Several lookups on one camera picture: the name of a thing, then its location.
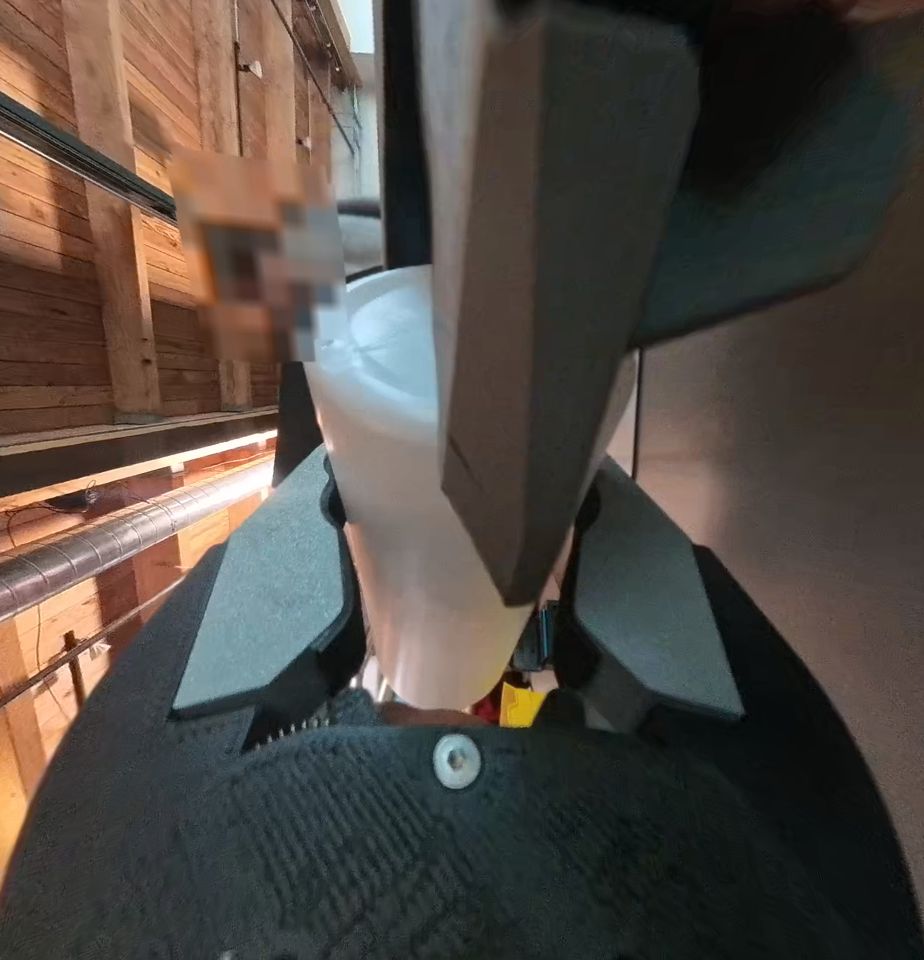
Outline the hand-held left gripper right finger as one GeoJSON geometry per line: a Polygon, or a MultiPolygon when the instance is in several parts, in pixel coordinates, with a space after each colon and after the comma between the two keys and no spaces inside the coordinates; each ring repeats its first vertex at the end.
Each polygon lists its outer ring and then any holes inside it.
{"type": "Polygon", "coordinates": [[[555,674],[598,719],[644,719],[658,706],[745,713],[693,544],[612,458],[576,517],[555,674]]]}

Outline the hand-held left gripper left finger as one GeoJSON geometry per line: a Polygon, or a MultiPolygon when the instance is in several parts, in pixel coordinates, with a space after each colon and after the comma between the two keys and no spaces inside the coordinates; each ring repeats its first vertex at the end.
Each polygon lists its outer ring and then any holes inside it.
{"type": "Polygon", "coordinates": [[[300,720],[357,667],[357,578],[316,447],[225,545],[172,714],[244,707],[300,720]]]}

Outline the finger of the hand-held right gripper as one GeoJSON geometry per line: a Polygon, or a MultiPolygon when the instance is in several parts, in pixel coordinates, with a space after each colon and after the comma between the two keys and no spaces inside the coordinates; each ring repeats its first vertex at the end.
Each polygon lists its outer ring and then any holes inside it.
{"type": "Polygon", "coordinates": [[[420,2],[442,488],[502,602],[584,497],[699,110],[693,2],[420,2]]]}
{"type": "Polygon", "coordinates": [[[432,214],[423,142],[416,3],[374,2],[383,263],[432,261],[432,214]]]}

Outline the white roll with black cap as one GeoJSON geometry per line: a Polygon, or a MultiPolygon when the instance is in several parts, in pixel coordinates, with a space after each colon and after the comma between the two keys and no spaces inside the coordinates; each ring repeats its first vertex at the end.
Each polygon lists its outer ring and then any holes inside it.
{"type": "Polygon", "coordinates": [[[429,267],[348,286],[306,368],[380,676],[464,712],[507,670],[529,606],[505,606],[441,489],[429,267]]]}

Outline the silver ventilation duct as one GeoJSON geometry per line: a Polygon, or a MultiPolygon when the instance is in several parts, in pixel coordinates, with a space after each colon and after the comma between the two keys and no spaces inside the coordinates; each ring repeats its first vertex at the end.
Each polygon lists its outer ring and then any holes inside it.
{"type": "Polygon", "coordinates": [[[154,499],[0,558],[0,624],[267,489],[274,456],[154,499]]]}

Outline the black ceiling rail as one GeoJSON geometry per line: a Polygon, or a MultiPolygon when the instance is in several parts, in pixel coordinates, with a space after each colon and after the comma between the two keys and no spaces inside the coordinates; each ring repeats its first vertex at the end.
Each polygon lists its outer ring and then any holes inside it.
{"type": "Polygon", "coordinates": [[[177,206],[169,194],[1,90],[0,136],[152,217],[178,224],[177,206]]]}

